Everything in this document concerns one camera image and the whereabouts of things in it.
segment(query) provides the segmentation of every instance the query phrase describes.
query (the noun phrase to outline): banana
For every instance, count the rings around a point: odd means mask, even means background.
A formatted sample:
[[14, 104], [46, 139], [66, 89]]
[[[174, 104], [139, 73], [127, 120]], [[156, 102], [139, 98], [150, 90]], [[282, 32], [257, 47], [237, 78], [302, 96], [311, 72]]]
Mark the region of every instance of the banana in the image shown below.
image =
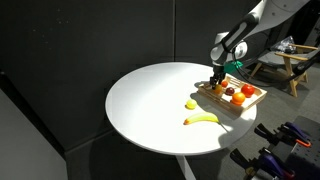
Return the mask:
[[188, 125], [199, 121], [211, 121], [220, 123], [218, 117], [215, 114], [210, 112], [201, 112], [188, 117], [183, 124]]

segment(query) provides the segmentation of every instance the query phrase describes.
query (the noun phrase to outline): chair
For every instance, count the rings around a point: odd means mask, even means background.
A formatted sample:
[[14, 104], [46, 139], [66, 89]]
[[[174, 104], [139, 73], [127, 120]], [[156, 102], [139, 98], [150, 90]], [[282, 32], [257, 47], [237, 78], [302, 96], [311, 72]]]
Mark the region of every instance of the chair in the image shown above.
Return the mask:
[[[290, 77], [292, 72], [292, 66], [297, 65], [300, 61], [307, 61], [312, 58], [316, 53], [312, 52], [318, 50], [316, 47], [303, 46], [290, 44], [290, 46], [296, 47], [298, 54], [285, 54], [281, 52], [269, 52], [260, 58], [258, 58], [258, 64], [252, 71], [250, 78], [252, 78], [259, 70], [267, 69], [275, 72], [274, 67], [283, 67], [286, 70], [286, 75]], [[297, 78], [290, 81], [291, 94], [294, 97], [298, 97], [296, 86], [301, 80], [308, 82], [307, 72], [304, 72]]]

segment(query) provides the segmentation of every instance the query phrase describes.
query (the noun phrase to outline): equipment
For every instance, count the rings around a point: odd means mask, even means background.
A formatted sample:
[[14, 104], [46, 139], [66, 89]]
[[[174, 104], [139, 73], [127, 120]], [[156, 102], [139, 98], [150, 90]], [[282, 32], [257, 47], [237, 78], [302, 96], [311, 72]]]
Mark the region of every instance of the equipment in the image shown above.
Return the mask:
[[307, 2], [309, 0], [261, 0], [229, 33], [219, 34], [211, 51], [214, 72], [210, 77], [212, 89], [225, 78], [225, 63], [246, 54], [248, 47], [244, 38], [279, 25]]

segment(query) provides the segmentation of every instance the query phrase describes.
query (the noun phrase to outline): table top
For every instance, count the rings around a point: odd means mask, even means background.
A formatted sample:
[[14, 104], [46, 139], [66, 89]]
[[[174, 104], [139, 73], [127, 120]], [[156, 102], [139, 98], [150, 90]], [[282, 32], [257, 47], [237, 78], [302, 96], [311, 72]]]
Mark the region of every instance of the table top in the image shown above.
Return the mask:
[[[256, 118], [254, 105], [240, 116], [197, 93], [212, 67], [193, 63], [161, 63], [135, 70], [117, 81], [106, 98], [106, 113], [127, 140], [145, 149], [170, 155], [199, 155], [230, 146]], [[195, 99], [194, 110], [185, 108]], [[183, 125], [198, 112], [212, 112], [226, 128], [214, 122]]]

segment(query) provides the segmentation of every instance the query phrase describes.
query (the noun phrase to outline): dark background wall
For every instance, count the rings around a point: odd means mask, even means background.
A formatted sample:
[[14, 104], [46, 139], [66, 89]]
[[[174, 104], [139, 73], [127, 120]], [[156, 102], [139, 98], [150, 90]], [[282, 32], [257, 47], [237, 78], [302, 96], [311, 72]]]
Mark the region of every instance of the dark background wall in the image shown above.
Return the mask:
[[216, 34], [257, 2], [1, 1], [0, 69], [71, 150], [112, 129], [104, 102], [116, 80], [160, 62], [210, 65]]

